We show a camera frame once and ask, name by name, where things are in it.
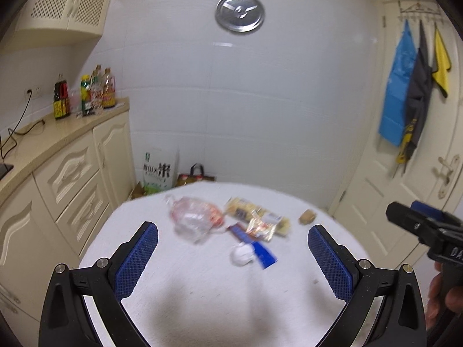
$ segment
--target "electrical socket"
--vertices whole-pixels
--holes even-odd
[[[28,101],[29,100],[29,90],[32,90],[32,97],[31,99],[37,99],[42,96],[42,85],[35,85],[33,87],[29,87],[27,89],[24,89],[24,100]]]

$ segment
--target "black power cord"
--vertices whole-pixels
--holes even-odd
[[[18,133],[16,130],[19,126],[19,124],[21,123],[26,111],[27,111],[27,107],[29,106],[29,103],[31,102],[31,99],[32,99],[32,90],[27,90],[27,93],[29,94],[29,99],[27,101],[27,104],[26,104],[26,108],[24,108],[24,111],[23,111],[23,114],[21,115],[18,123],[16,124],[15,128],[14,129],[11,129],[11,128],[8,128],[8,134],[9,137],[6,139],[5,142],[2,143],[1,141],[1,136],[0,136],[0,155],[1,155],[1,158],[2,160],[5,160],[6,156],[10,153],[10,151],[12,151],[13,149],[16,148],[16,146],[18,146],[18,141],[15,140],[15,138],[13,137],[13,134],[16,134],[16,135],[20,135],[20,136],[24,136],[26,134],[28,134],[35,126],[39,125],[39,124],[42,124],[42,125],[45,125],[45,120],[42,119],[42,120],[39,120],[37,121],[34,125],[32,125],[26,132],[24,133]],[[5,154],[3,154],[3,147],[8,143],[9,140],[13,140],[14,142],[14,145],[13,147],[11,147]]]

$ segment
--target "human hand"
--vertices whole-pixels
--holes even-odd
[[[434,267],[437,271],[442,271],[442,264],[435,262]],[[429,286],[429,302],[426,311],[426,328],[434,327],[440,311],[439,293],[442,288],[442,273],[439,273]],[[445,306],[452,312],[460,314],[463,312],[463,287],[452,288],[445,297]]]

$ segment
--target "round table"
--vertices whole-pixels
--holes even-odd
[[[291,220],[287,238],[274,236],[266,247],[278,262],[263,270],[258,262],[243,267],[230,261],[237,239],[212,234],[203,244],[174,232],[166,195],[196,197],[224,208],[232,197],[245,198]],[[298,218],[316,210],[313,224]],[[287,194],[242,185],[201,182],[139,198],[120,206],[90,245],[80,267],[111,257],[144,221],[156,224],[159,242],[135,290],[122,304],[152,347],[311,347],[335,321],[344,301],[335,298],[307,246],[307,233],[322,224],[357,259],[367,254],[340,224],[313,205]],[[226,221],[232,224],[230,217]],[[85,298],[104,346],[114,346],[92,298]],[[365,322],[355,346],[371,327]]]

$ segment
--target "hook rack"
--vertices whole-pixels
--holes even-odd
[[[400,10],[400,21],[403,21],[403,18],[411,18],[414,22],[416,22],[417,18],[421,19],[421,15],[425,15],[426,20],[429,22],[430,20],[434,20],[437,22],[440,17],[440,21],[444,24],[444,17],[442,16],[442,12],[438,3],[436,4],[436,9],[432,9],[428,6],[423,5],[419,0],[414,3],[413,5],[409,6],[408,8],[402,8],[402,2],[399,0],[399,10]]]

